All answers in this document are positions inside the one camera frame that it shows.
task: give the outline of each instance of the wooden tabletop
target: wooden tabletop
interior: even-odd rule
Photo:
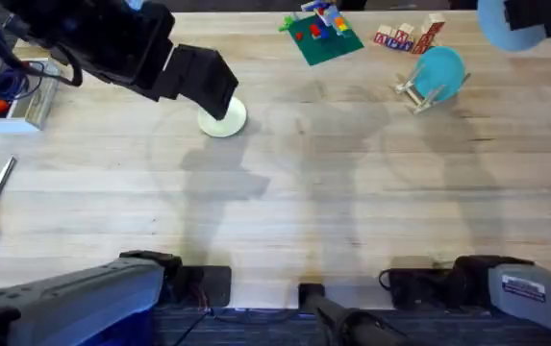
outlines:
[[[175,14],[173,41],[218,49],[240,80],[240,136],[201,134],[187,99],[90,77],[60,86],[44,132],[0,135],[0,170],[18,158],[0,198],[0,286],[143,249],[232,266],[234,307],[294,307],[299,282],[323,282],[374,308],[388,305],[378,273],[410,260],[551,268],[551,40],[505,53],[474,12],[445,13],[439,42],[471,78],[412,115],[391,86],[417,56],[371,40],[426,12],[349,13],[365,48],[313,67],[277,32],[284,15]]]

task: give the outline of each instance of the blue object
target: blue object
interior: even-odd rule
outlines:
[[[388,48],[399,49],[399,41],[392,37],[389,37],[387,38],[387,46]]]
[[[405,52],[410,52],[412,50],[412,47],[413,47],[413,42],[412,41],[406,41],[403,44],[403,47],[399,47],[399,49],[401,49],[402,51],[405,51]]]
[[[80,344],[80,346],[144,345],[155,345],[151,310],[132,314]]]
[[[448,47],[434,47],[420,56],[416,68],[424,65],[416,79],[414,86],[423,96],[440,86],[445,86],[436,98],[445,101],[454,96],[463,83],[465,66],[457,51]]]
[[[506,21],[504,0],[480,0],[478,21],[488,41],[504,50],[516,52],[530,49],[546,38],[542,25],[511,31]]]
[[[143,2],[143,0],[125,0],[125,3],[134,11],[140,11]]]

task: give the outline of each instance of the red lego brick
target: red lego brick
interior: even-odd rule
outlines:
[[[310,31],[312,32],[312,35],[315,37],[320,36],[320,28],[317,27],[317,24],[310,25]]]

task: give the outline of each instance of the green lego baseplate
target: green lego baseplate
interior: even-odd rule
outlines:
[[[351,28],[346,31],[345,36],[338,36],[333,27],[327,27],[328,37],[313,39],[310,25],[317,23],[319,20],[321,19],[317,15],[312,15],[295,21],[288,28],[292,39],[296,42],[298,49],[301,50],[303,57],[310,66],[352,53],[364,47]],[[301,40],[296,39],[297,33],[303,35]]]

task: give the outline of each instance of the cable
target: cable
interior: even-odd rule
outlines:
[[[233,318],[223,318],[221,317],[221,315],[220,316],[214,315],[213,319],[219,322],[237,324],[237,325],[243,325],[243,326],[264,326],[264,325],[270,325],[270,324],[286,323],[297,315],[298,315],[298,310],[291,310],[288,314],[286,314],[282,318],[277,318],[277,319],[269,318],[265,321],[252,321],[251,319],[248,319],[247,321],[241,321]]]
[[[26,62],[35,63],[40,66],[40,70],[44,71],[46,66],[42,62]],[[38,84],[29,90],[29,77],[12,68],[7,68],[0,73],[0,100],[12,102],[32,96],[42,84],[42,77],[39,78]]]
[[[183,333],[181,334],[181,336],[179,336],[179,338],[177,339],[177,341],[173,344],[173,346],[179,346],[181,345],[181,343],[183,342],[183,340],[186,339],[186,337],[188,337],[189,333],[191,333],[191,331],[193,331],[194,328],[196,328],[196,326],[202,322],[202,320],[205,319],[205,317],[207,317],[209,313],[208,312],[205,312],[203,313],[202,316],[200,316],[200,318],[198,318],[194,323],[191,324],[191,326],[189,326],[189,328]]]
[[[2,31],[0,29],[0,58],[8,67],[13,68],[17,71],[21,71],[30,76],[53,78],[66,85],[79,87],[83,83],[83,70],[81,68],[81,64],[64,47],[60,46],[59,44],[54,45],[54,47],[59,49],[59,51],[62,52],[62,54],[68,60],[68,62],[70,62],[73,72],[72,80],[68,80],[67,78],[59,75],[52,75],[43,71],[38,71],[31,66],[24,65],[22,61],[16,57],[12,49],[8,46],[8,43],[6,42],[6,39],[4,38],[4,35],[2,34]]]
[[[380,283],[380,286],[381,286],[386,292],[390,292],[390,286],[384,284],[384,282],[382,281],[382,277],[383,277],[385,274],[388,274],[388,273],[390,273],[390,269],[383,270],[383,271],[380,272],[380,275],[378,275],[378,283]]]

